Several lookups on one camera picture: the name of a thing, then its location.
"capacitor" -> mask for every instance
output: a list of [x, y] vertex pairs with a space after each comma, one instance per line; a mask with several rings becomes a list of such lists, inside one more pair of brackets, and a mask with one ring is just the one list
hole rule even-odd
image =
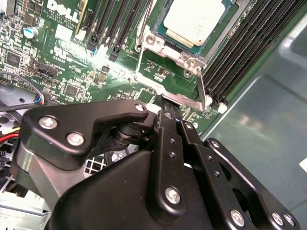
[[33, 39], [38, 36], [38, 30], [34, 26], [24, 28], [24, 36], [28, 39]]

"motherboard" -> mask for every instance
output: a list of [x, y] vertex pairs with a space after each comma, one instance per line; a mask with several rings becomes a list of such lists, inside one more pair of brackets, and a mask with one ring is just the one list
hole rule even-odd
[[163, 96], [201, 134], [306, 11], [304, 0], [2, 0], [0, 69], [46, 103]]

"screw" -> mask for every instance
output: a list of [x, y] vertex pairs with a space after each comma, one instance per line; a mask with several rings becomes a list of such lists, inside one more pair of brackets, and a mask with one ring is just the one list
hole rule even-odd
[[179, 204], [181, 201], [181, 197], [180, 197], [178, 190], [172, 187], [166, 188], [165, 196], [167, 197], [168, 201], [174, 205]]
[[283, 220], [276, 212], [272, 213], [272, 217], [278, 225], [283, 226]]
[[191, 61], [191, 62], [190, 62], [190, 65], [191, 65], [192, 67], [194, 67], [194, 66], [195, 66], [195, 64], [196, 64], [196, 62], [195, 62], [195, 61]]
[[80, 146], [84, 143], [84, 138], [79, 133], [68, 134], [66, 140], [74, 146]]
[[192, 73], [191, 73], [190, 71], [186, 70], [185, 73], [184, 73], [184, 76], [185, 76], [186, 78], [189, 78], [189, 77], [192, 76]]
[[136, 105], [135, 105], [135, 108], [136, 108], [137, 110], [139, 110], [139, 111], [144, 111], [144, 110], [145, 110], [144, 107], [143, 107], [141, 104], [136, 104]]
[[219, 145], [215, 140], [212, 141], [212, 144], [213, 144], [214, 147], [216, 147], [216, 148], [219, 148], [219, 147], [220, 147], [220, 145]]
[[186, 122], [186, 126], [190, 129], [193, 129], [193, 126], [189, 122]]
[[169, 113], [169, 112], [165, 112], [164, 115], [168, 118], [168, 119], [172, 119], [173, 116]]
[[233, 209], [230, 211], [230, 215], [232, 220], [235, 222], [236, 225], [240, 227], [244, 227], [244, 219], [241, 213], [239, 213], [237, 210]]
[[283, 216], [288, 221], [289, 224], [291, 224], [293, 227], [295, 226], [294, 221], [288, 214], [284, 214]]
[[146, 42], [150, 45], [153, 45], [155, 43], [155, 37], [154, 36], [151, 36], [149, 35], [147, 38], [146, 38]]
[[51, 117], [43, 117], [38, 121], [39, 125], [45, 129], [54, 129], [58, 126], [58, 122]]

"blue wire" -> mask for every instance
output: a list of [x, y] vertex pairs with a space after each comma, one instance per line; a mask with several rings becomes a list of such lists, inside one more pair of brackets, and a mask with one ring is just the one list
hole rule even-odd
[[42, 96], [39, 96], [39, 98], [37, 98], [34, 102], [35, 103], [38, 103], [38, 102], [40, 102], [42, 100]]

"black metal arm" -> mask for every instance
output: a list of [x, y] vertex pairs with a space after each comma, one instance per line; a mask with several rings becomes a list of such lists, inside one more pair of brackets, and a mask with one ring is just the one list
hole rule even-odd
[[[86, 159], [133, 153], [85, 179]], [[12, 173], [53, 210], [46, 229], [298, 230], [295, 217], [179, 108], [135, 100], [36, 108], [24, 115]]]

